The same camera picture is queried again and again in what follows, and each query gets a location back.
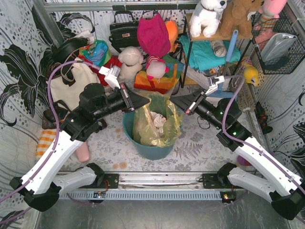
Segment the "yellow translucent trash bag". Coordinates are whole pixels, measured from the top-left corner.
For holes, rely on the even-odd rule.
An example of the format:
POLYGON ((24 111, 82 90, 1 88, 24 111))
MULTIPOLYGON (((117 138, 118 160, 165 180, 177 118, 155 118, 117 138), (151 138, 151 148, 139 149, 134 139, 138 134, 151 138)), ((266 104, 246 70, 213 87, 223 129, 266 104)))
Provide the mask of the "yellow translucent trash bag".
POLYGON ((135 111, 133 140, 144 146, 173 145, 182 134, 183 111, 159 92, 146 93, 144 97, 150 102, 135 111))

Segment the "teal plastic trash bin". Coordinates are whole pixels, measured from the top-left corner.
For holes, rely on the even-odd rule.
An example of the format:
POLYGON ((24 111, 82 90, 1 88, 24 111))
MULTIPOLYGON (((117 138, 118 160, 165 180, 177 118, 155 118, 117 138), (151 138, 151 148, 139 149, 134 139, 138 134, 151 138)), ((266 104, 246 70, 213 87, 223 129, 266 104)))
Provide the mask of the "teal plastic trash bin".
POLYGON ((148 141, 144 141, 144 145, 140 140, 135 139, 135 136, 133 134, 134 131, 134 115, 135 112, 132 113, 125 113, 123 115, 122 119, 122 125, 123 129, 125 131, 125 134, 129 138, 129 140, 132 142, 133 146, 136 149, 136 152, 149 160, 159 160, 166 158, 170 152, 173 150, 173 146, 165 146, 165 147, 158 147, 155 145, 152 145, 148 141))

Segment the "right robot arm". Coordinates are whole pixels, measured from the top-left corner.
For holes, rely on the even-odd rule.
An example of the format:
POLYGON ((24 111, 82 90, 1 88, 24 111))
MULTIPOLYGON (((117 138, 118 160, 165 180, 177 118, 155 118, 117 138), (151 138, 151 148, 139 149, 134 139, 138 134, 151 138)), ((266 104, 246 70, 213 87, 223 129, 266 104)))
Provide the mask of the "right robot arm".
POLYGON ((257 139, 238 122, 242 114, 233 98, 222 98, 217 106, 206 100, 204 92, 171 97, 170 101, 187 115, 198 114, 219 129, 221 144, 254 166, 263 177, 227 163, 218 171, 222 185, 242 187, 268 201, 283 218, 293 220, 305 206, 305 181, 278 162, 257 139))

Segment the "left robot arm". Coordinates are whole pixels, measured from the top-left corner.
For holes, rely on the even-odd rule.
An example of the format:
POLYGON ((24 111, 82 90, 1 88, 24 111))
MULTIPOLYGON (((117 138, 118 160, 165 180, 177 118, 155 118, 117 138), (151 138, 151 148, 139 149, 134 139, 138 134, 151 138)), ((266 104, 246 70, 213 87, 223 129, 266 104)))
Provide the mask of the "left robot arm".
POLYGON ((117 111, 133 112, 149 103, 149 99, 132 92, 124 83, 106 96, 104 87, 90 83, 80 93, 79 106, 60 125, 53 144, 35 166, 23 177, 14 177, 10 186, 24 197, 33 209, 50 209, 60 195, 80 187, 106 185, 105 172, 95 163, 70 174, 57 173, 70 155, 87 141, 92 133, 103 129, 102 119, 117 111))

